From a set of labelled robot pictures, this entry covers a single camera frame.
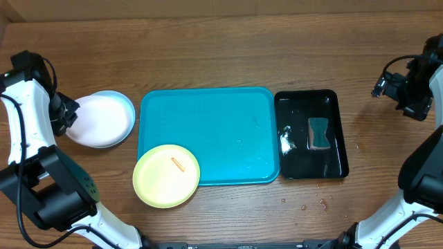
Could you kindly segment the white round plate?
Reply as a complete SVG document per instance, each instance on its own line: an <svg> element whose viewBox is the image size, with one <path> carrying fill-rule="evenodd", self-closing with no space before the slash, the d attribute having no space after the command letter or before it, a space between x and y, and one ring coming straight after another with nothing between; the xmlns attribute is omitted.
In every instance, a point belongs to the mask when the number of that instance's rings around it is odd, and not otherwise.
<svg viewBox="0 0 443 249"><path fill-rule="evenodd" d="M113 147L132 132L136 110L131 100L116 91L101 91L78 98L77 119L66 130L74 142L93 148Z"/></svg>

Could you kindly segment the light blue round plate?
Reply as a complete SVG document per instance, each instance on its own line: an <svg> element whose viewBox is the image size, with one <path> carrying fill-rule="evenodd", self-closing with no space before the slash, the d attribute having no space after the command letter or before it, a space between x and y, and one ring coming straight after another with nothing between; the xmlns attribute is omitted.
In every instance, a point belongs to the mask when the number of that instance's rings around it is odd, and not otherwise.
<svg viewBox="0 0 443 249"><path fill-rule="evenodd" d="M90 95L87 100L87 128L84 141L94 148L122 143L135 125L135 108L122 93L106 91Z"/></svg>

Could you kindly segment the green dish sponge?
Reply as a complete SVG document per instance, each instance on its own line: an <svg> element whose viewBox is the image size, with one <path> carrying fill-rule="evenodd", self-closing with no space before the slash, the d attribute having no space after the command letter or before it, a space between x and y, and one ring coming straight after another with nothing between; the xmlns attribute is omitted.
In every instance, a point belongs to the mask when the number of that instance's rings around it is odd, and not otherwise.
<svg viewBox="0 0 443 249"><path fill-rule="evenodd" d="M308 129L308 149L325 150L330 148L330 143L326 136L328 129L327 118L309 118Z"/></svg>

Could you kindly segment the yellow round plate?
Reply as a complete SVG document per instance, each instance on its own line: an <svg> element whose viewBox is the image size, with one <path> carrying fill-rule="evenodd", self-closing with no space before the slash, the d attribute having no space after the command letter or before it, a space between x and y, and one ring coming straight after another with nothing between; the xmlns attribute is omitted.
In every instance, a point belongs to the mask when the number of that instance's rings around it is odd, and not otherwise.
<svg viewBox="0 0 443 249"><path fill-rule="evenodd" d="M138 160L132 183L138 198L153 208L173 208L195 192L200 167L195 156L178 145L152 148Z"/></svg>

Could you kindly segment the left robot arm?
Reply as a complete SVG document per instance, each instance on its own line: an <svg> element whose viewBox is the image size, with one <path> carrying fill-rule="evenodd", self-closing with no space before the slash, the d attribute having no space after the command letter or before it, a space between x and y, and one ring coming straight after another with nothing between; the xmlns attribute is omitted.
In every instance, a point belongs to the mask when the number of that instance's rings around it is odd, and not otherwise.
<svg viewBox="0 0 443 249"><path fill-rule="evenodd" d="M1 101L10 125L9 165L1 191L15 204L25 241L51 248L76 233L97 248L149 248L138 228L101 202L90 175L55 143L79 104L55 92L45 66L20 66L1 75Z"/></svg>

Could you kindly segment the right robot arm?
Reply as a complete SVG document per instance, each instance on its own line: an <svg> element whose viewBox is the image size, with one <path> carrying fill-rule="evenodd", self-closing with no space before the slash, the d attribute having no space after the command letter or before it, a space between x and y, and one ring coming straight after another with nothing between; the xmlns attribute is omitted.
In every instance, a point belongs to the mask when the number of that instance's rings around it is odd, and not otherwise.
<svg viewBox="0 0 443 249"><path fill-rule="evenodd" d="M388 96L418 121L434 108L435 131L402 165L396 194L322 248L398 248L398 240L420 223L442 221L442 36L428 38L421 54L406 59L408 73L383 69L372 96Z"/></svg>

